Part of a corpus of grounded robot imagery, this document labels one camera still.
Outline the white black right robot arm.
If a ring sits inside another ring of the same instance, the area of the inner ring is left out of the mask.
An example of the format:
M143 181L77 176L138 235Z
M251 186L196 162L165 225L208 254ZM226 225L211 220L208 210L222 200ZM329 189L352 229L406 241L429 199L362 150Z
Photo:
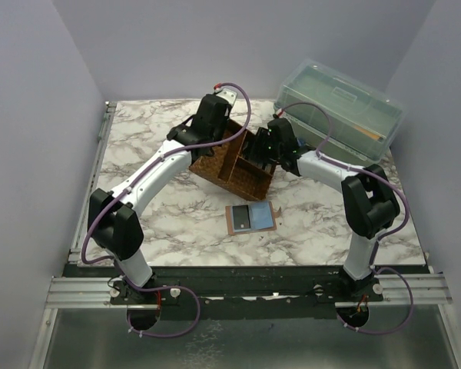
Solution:
M336 161L317 148L300 145L286 118L275 118L247 139L244 157L260 166L279 165L297 177L324 184L343 197L343 208L352 236L338 291L347 301L366 292L373 278L371 266L380 236L400 214L400 206L384 170L379 165L361 167Z

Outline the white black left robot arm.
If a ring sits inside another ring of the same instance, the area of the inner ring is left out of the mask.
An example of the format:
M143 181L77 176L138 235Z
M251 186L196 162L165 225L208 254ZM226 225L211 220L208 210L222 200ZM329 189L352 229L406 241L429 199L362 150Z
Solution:
M92 192L88 204L85 241L94 241L116 262L130 282L129 295L139 304L155 293L154 275L144 259L144 232L140 217L151 200L175 176L195 161L224 144L224 131L237 95L228 88L216 88L205 95L196 113L173 127L160 148L131 177L110 191Z

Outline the black credit card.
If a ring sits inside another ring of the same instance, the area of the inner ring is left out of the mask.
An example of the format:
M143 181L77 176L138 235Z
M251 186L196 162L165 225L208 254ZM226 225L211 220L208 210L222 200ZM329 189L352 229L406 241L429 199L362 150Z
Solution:
M232 207L232 218L235 231L250 229L250 215L249 207L247 205Z

